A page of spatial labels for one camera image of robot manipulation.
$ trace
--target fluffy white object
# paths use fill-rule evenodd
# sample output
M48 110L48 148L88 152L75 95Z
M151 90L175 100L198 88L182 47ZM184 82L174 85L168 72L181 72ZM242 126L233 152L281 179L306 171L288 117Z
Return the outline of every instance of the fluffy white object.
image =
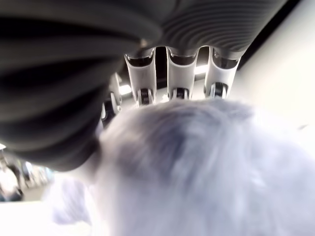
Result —
M94 187L108 234L315 235L315 162L280 127L222 100L121 112Z

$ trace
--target robotic hand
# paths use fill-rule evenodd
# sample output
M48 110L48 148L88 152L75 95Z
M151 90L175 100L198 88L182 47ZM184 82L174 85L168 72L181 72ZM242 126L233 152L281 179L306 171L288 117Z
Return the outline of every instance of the robotic hand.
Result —
M205 96L226 98L241 56L285 2L1 0L0 143L58 171L88 163L103 102L119 111L123 55L134 99L155 102L157 46L167 50L170 99L191 98L202 46L211 47Z

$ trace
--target ceiling light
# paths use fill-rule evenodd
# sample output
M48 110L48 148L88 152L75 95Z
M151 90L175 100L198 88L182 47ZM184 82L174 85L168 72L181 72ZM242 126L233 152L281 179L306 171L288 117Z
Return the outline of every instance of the ceiling light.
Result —
M196 66L195 75L206 73L208 71L208 68L208 65Z
M131 93L131 87L129 85L122 85L119 87L119 93L121 95L125 95L125 94L128 94L128 93Z

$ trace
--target white fur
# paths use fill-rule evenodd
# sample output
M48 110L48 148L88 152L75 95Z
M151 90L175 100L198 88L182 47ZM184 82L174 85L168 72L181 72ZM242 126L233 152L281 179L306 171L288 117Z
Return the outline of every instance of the white fur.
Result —
M278 128L223 100L120 113L95 186L109 235L315 235L315 163Z

